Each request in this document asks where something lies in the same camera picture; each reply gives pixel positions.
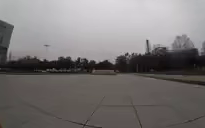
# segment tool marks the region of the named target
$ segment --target sky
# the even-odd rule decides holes
[[[186,34],[198,49],[205,40],[205,0],[0,0],[0,19],[14,25],[14,58],[112,61],[144,53],[146,39],[171,48]]]

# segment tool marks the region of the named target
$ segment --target pavement tile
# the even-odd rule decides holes
[[[103,128],[139,128],[131,107],[100,107],[89,124]]]
[[[173,109],[164,106],[136,107],[144,128],[164,128],[187,120]],[[196,125],[181,125],[179,128],[197,128]]]
[[[122,94],[106,95],[102,105],[131,105],[130,96]]]

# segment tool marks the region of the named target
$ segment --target street light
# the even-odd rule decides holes
[[[50,47],[51,45],[48,45],[48,44],[45,44],[44,47],[46,49],[46,53],[45,53],[45,59],[47,60],[47,53],[48,53],[48,48]]]

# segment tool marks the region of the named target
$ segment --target window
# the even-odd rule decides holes
[[[2,42],[3,42],[3,36],[1,36],[0,38],[0,44],[2,44]]]

